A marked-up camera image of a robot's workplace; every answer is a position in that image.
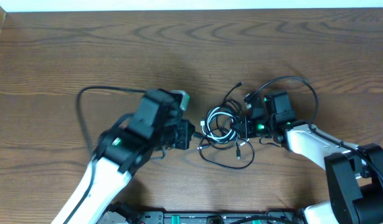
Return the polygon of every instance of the black bracket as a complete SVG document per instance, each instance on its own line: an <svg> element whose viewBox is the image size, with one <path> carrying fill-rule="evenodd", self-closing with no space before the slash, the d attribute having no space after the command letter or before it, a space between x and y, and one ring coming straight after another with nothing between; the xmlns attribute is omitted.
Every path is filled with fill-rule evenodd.
<svg viewBox="0 0 383 224"><path fill-rule="evenodd" d="M148 90L126 128L114 125L101 134L96 159L106 157L119 165L119 172L133 175L150 160L154 150L168 146L188 149L195 127L182 119L187 102L185 92Z"/></svg>
<svg viewBox="0 0 383 224"><path fill-rule="evenodd" d="M361 147L362 152L383 174L383 149L376 144ZM382 223L383 185L375 172L362 166L357 156L334 153L324 158L329 197L339 223ZM355 174L372 177L372 183L360 187Z"/></svg>

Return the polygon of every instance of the green led light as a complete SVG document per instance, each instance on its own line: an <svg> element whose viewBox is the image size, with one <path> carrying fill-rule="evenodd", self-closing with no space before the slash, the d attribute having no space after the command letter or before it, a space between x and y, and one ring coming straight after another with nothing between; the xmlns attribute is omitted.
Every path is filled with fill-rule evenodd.
<svg viewBox="0 0 383 224"><path fill-rule="evenodd" d="M121 143L121 139L120 138L116 138L113 142L112 142L112 145L113 146L117 146L117 145L119 145L119 143Z"/></svg>

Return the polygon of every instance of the tangled cable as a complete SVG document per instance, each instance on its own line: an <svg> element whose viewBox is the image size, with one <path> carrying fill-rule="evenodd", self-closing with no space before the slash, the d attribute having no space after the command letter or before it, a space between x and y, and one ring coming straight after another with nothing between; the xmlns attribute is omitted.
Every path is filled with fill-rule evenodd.
<svg viewBox="0 0 383 224"><path fill-rule="evenodd" d="M230 122L231 123L237 122L237 120L242 117L241 104L236 100L227 99L227 97L231 94L231 92L235 90L237 87L240 87L241 85L242 85L242 82L236 84L226 94L222 104L208 111L206 117L203 120L201 120L201 128L202 128L203 134L202 133L194 134L194 137L201 139L197 149L198 149L199 155L201 156L203 160L211 164L214 164L223 168L227 168L227 169L233 169L233 170L245 169L250 164L252 164L253 160L255 159L255 151L253 150L253 146L249 143L249 139L240 139L237 130L232 128L226 128L226 125L230 124ZM224 122L222 124L219 124L219 118L223 116L226 116L227 118L224 119ZM232 166L219 164L218 162L208 160L202 154L202 150L208 147L213 147L219 150L226 150L226 149L231 149L233 147L236 147L237 159L240 159L241 157L240 147L245 144L250 146L252 150L252 159L247 165L242 167L232 167Z"/></svg>

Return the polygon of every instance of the black wire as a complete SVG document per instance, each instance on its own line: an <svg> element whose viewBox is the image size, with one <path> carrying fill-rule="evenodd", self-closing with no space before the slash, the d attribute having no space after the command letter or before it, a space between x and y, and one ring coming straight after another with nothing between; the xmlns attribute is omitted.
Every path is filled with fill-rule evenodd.
<svg viewBox="0 0 383 224"><path fill-rule="evenodd" d="M276 81L279 81L279 80L283 80L283 79L295 79L295 80L298 80L298 81L302 82L303 84L305 84L311 90L311 92L312 92L312 94L314 96L314 102L315 102L314 111L313 111L313 114L311 115L311 120L314 120L314 118L317 115L317 111L318 111L318 97L317 97L317 94L316 94L315 90L313 89L313 87L311 87L311 85L308 82L306 82L304 79L299 78L299 77L284 76L284 77L274 78L274 79L270 80L269 82L267 82L266 84L264 84L262 87L260 87L257 91L255 91L252 94L250 94L247 98L252 98L256 94L259 94L260 91L262 89L264 89L266 86L268 86L269 84L271 84L273 82L276 82Z"/></svg>
<svg viewBox="0 0 383 224"><path fill-rule="evenodd" d="M231 108L227 105L227 103L230 103L230 105L235 108L235 113L237 113L237 114L241 113L242 114L242 110L241 110L242 106L241 106L240 102L238 102L237 100L234 100L234 99L229 99L229 100L223 101L222 106L226 106L228 108Z"/></svg>
<svg viewBox="0 0 383 224"><path fill-rule="evenodd" d="M220 126L219 126L219 123L218 123L218 118L220 117L220 116L226 116L226 115L224 115L224 114L218 114L218 115L215 115L213 118L215 118L215 121L216 121L216 125L217 125L217 127L216 128L213 128L213 129L211 129L211 128L208 128L207 127L207 125L209 125L210 126L210 124L213 122L213 118L210 120L210 122L208 123L208 124L206 124L205 125L205 132L206 132L206 140L209 142L209 144L212 144L212 147L214 147L215 149L220 149L220 150L226 150L226 149L231 149L232 147L234 147L235 146L235 143L237 142L237 138L238 138L238 136L237 136L237 133L236 134L231 134L231 135L229 135L229 136L227 136L227 138L223 138L223 139L221 139L220 141L215 141L214 143L212 143L212 140L208 137L208 135L210 135L210 134L213 134L213 132L214 131L219 131L221 134L222 134L222 136L225 136L228 132L229 132L229 130L227 129L227 128L221 128ZM227 147L218 147L218 146L215 146L216 144L228 144L228 143L230 143L230 142L232 142L232 141L234 141L234 143L233 143L233 145L230 145L230 146L227 146Z"/></svg>
<svg viewBox="0 0 383 224"><path fill-rule="evenodd" d="M229 109L229 108L225 108L225 107L221 107L221 106L216 106L215 108L219 108L219 110L217 110L215 113L223 112L221 109L224 108L224 110L225 110L224 112L226 112L226 113L228 113L228 114L231 114L231 115L233 115L233 116L235 116L235 117L237 116L236 114L234 114L234 111L232 111L232 110ZM205 125L204 128L205 128L205 133L206 133L206 138L207 138L207 139L209 139L208 135L210 135L210 134L213 135L213 134L214 134L214 131L216 131L216 130L218 130L221 134L224 133L225 131L229 131L229 130L227 130L226 128L225 128L225 129L222 129L222 127L219 125L219 121L218 121L219 117L220 117L220 116L226 116L225 114L215 114L215 115L213 115L213 116L211 117L209 123L207 122L207 121L208 121L208 117L210 116L211 111L212 111L212 110L210 110L209 113L207 113L206 118L205 118L205 123L206 123L206 125ZM217 127L211 129L211 128L210 128L211 123L214 122L214 121L216 122ZM237 134L230 134L230 135L227 136L226 138L223 138L223 139L221 139L220 141L217 141L216 144L227 144L227 143L229 143L229 142L231 142L231 141L234 141L236 138L237 138Z"/></svg>
<svg viewBox="0 0 383 224"><path fill-rule="evenodd" d="M271 146L275 146L275 147L281 147L281 146L279 146L279 145L277 145L277 144L275 144L275 143L272 143L272 142L263 143L263 142L262 142L262 139L264 139L264 138L266 138L266 137L265 137L265 136L262 136L262 137L259 138L259 143L260 143L260 144L263 144L263 145L266 144L266 145L271 145Z"/></svg>
<svg viewBox="0 0 383 224"><path fill-rule="evenodd" d="M124 114L122 115L115 123L114 125L112 126L112 128L117 128L119 127L119 125L121 125L122 123L124 123L127 119L131 118L133 116L132 113L127 113L127 114Z"/></svg>
<svg viewBox="0 0 383 224"><path fill-rule="evenodd" d="M226 127L226 124L231 120L232 118L227 118L224 122L223 122L223 125L222 125L222 129L220 130L222 135L225 135L229 132L229 130Z"/></svg>
<svg viewBox="0 0 383 224"><path fill-rule="evenodd" d="M220 167L223 167L223 168L226 168L226 169L232 169L232 170L245 169L245 168L247 168L250 164L252 164L253 161L255 160L255 150L253 150L253 146L252 146L248 141L246 141L246 140L244 140L244 139L238 139L238 141L243 141L243 142L245 142L246 144L248 144L248 145L251 147L251 150L252 150L252 159L251 159L251 161L250 161L247 165L242 166L242 167L232 167L232 166L227 166L227 165L219 164L219 163L214 162L214 161L210 161L210 160L206 159L204 155L202 155L202 149L201 149L200 147L198 147L198 153L199 153L199 155L201 156L201 158L202 158L203 160L205 160L206 162L208 162L208 163L210 163L210 164L214 164L214 165L217 165L217 166L220 166Z"/></svg>
<svg viewBox="0 0 383 224"><path fill-rule="evenodd" d="M281 223L286 223L286 224L298 224L296 222L285 220L282 218L259 216L259 215L254 215L254 216L251 216L249 218L243 218L241 220L232 222L230 224L242 224L242 223L247 223L247 222L254 221L254 220L266 220L266 221L276 221L276 222L281 222Z"/></svg>
<svg viewBox="0 0 383 224"><path fill-rule="evenodd" d="M165 156L166 156L166 149L161 147L161 150L162 150L162 156L159 156L159 157L151 157L150 159L151 160L154 160L154 159L164 159Z"/></svg>
<svg viewBox="0 0 383 224"><path fill-rule="evenodd" d="M320 134L319 132L317 132L316 128L313 128L311 126L311 121L306 121L306 123L308 123L308 126L309 126L309 129L312 133L314 133L315 135L333 143L333 144L336 144L338 145L339 147L343 147L347 150L350 150L351 154L353 155L356 155L358 158L362 159L364 162L366 162L367 166L369 166L378 176L378 178L383 182L383 174L380 172L380 170L377 168L377 166L375 166L375 164L373 164L362 152L361 152L361 147L358 146L357 149L354 149L352 147L349 147L345 144L343 144L343 141L341 142L337 142L331 138L328 138L327 136L323 135L323 134Z"/></svg>
<svg viewBox="0 0 383 224"><path fill-rule="evenodd" d="M211 129L210 131L207 132L207 135L213 133L214 131L220 131L220 129L219 128ZM202 137L201 139L202 140L206 140L209 143L209 145L205 145L205 146L213 147L213 148L219 149L219 150L227 150L227 149L231 149L231 148L233 148L235 146L235 143L237 142L238 138L234 138L234 139L230 139L228 141L222 141L222 142L212 141L210 138L207 138L206 136ZM226 146L226 147L218 147L218 146L216 146L218 144L228 144L230 142L233 142L233 144L231 144L229 146Z"/></svg>
<svg viewBox="0 0 383 224"><path fill-rule="evenodd" d="M73 215L78 210L80 205L83 203L83 201L89 195L90 189L92 188L92 185L93 185L94 179L95 179L95 175L96 175L96 162L94 160L93 143L92 143L92 139L90 137L90 134L88 132L86 121L85 121L85 118L83 117L82 107L81 107L82 94L87 90L113 90L113 91L123 91L123 92L128 92L128 93L145 93L146 92L145 90L135 90L135 89L131 89L131 88L122 88L122 87L115 87L115 86L88 86L88 87L81 89L78 92L77 99L75 102L75 107L76 107L77 118L78 118L78 122L80 125L80 129L82 131L83 138L86 141L86 147L87 147L87 150L88 150L89 155L90 155L90 160L92 162L92 176L90 178L90 183L89 183L85 193L83 194L82 198L79 200L78 204L76 204L76 206L73 208L72 212L69 214L67 219L65 219L64 224L67 224L70 221L70 219L73 217Z"/></svg>
<svg viewBox="0 0 383 224"><path fill-rule="evenodd" d="M289 218L286 216L285 212L284 212L283 210L281 210L281 209L278 209L278 208L272 208L272 209L267 210L266 213L265 213L265 215L266 215L267 217L269 217L268 214L269 214L270 212L274 212L274 211L282 212L282 214L285 216L285 218L286 218L287 220L289 220ZM266 222L267 222L267 224L273 224L272 222L270 222L270 221L268 221L268 220L266 220Z"/></svg>
<svg viewBox="0 0 383 224"><path fill-rule="evenodd" d="M235 90L236 88L240 87L242 85L242 82L239 82L237 83L223 98L223 103L226 101L227 97L230 95L231 92L233 92L233 90Z"/></svg>

